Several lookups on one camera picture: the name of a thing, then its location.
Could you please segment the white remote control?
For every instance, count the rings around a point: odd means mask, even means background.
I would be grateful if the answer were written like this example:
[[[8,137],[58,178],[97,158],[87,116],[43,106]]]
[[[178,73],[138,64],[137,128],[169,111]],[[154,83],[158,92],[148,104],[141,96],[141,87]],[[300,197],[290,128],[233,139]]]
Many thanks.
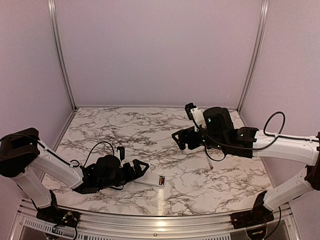
[[[144,176],[134,180],[135,183],[139,183],[139,184],[143,184],[143,185],[149,185],[149,186],[154,186],[154,187],[161,187],[163,188],[164,186],[159,185],[159,176],[163,176],[163,175],[159,175],[156,173],[153,173],[151,171],[147,171]]]

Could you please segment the silver pen tool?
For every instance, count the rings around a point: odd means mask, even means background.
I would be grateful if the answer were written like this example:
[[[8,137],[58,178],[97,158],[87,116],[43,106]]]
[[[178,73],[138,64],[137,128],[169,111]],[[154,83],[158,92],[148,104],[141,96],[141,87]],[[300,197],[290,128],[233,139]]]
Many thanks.
[[[212,160],[209,158],[209,155],[208,155],[207,152],[205,152],[205,157],[206,157],[207,163],[208,163],[208,165],[209,165],[209,168],[210,168],[211,170],[213,170],[214,167],[213,167],[213,164],[212,164]]]

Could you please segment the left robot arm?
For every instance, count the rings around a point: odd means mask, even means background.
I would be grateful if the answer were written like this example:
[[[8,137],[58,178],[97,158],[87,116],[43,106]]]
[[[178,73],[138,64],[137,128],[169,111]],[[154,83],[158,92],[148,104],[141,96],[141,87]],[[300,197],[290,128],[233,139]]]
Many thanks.
[[[68,162],[40,140],[39,131],[33,127],[0,139],[0,174],[12,179],[53,223],[63,219],[63,211],[55,205],[54,194],[42,184],[34,169],[56,178],[76,193],[87,195],[107,188],[119,189],[143,177],[149,167],[138,159],[122,163],[115,155],[99,157],[87,167]]]

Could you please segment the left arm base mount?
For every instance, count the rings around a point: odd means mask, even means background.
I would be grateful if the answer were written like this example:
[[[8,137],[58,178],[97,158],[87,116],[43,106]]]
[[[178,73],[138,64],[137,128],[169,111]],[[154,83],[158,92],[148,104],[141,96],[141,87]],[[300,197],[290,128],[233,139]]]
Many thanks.
[[[40,208],[37,211],[36,218],[58,226],[75,228],[78,225],[80,213],[73,210],[47,207]]]

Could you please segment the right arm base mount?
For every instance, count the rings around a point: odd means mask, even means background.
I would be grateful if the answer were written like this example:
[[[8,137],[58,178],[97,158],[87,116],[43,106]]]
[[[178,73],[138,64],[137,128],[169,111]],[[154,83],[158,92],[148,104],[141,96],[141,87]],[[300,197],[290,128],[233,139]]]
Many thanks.
[[[263,225],[267,222],[273,221],[275,218],[273,213],[270,211],[262,212],[246,210],[232,213],[230,215],[230,219],[234,229],[241,229],[257,225]]]

